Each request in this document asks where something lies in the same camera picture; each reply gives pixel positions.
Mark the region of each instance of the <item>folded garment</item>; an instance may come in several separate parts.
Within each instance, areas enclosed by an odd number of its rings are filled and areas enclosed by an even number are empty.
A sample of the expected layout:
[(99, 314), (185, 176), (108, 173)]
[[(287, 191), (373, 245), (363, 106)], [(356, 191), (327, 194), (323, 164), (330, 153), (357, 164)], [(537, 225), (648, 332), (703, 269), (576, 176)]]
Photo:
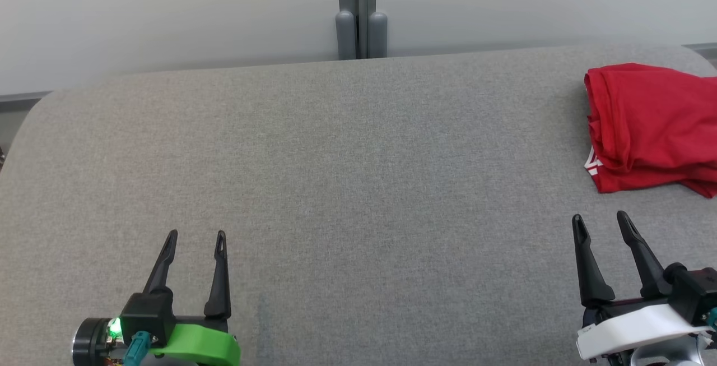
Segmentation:
[(590, 69), (585, 87), (600, 192), (681, 182), (717, 195), (717, 77), (630, 63)]

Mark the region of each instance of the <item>silver metal part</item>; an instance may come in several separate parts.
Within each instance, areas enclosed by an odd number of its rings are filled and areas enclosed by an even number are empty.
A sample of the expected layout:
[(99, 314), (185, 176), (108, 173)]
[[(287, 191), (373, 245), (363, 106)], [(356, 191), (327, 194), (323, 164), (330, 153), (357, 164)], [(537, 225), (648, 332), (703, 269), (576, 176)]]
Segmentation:
[(630, 358), (630, 366), (638, 366), (642, 359), (666, 358), (670, 366), (704, 366), (701, 351), (707, 348), (707, 337), (684, 335), (672, 340), (637, 348)]

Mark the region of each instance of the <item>red cloth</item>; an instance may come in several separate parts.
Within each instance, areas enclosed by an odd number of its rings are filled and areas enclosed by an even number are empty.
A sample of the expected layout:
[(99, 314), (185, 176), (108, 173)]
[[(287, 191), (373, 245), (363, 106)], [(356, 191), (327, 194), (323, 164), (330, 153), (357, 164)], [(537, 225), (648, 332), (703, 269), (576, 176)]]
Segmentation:
[(585, 87), (600, 192), (681, 182), (717, 195), (717, 77), (630, 63), (590, 69)]

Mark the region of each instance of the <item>green plastic part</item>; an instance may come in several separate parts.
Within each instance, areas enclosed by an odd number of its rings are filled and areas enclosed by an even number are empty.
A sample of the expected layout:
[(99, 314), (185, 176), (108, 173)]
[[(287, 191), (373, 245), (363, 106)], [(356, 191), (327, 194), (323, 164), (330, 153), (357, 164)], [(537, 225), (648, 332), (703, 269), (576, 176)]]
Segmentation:
[(233, 336), (192, 323), (178, 323), (164, 348), (149, 353), (208, 366), (239, 366), (241, 350)]

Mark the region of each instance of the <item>white plastic part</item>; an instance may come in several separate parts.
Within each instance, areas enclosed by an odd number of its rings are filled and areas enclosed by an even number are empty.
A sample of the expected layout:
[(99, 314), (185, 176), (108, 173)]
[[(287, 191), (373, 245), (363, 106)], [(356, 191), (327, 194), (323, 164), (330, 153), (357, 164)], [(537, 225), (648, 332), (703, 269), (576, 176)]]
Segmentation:
[(693, 327), (669, 304), (656, 304), (582, 328), (577, 346), (580, 357), (590, 359), (707, 330)]

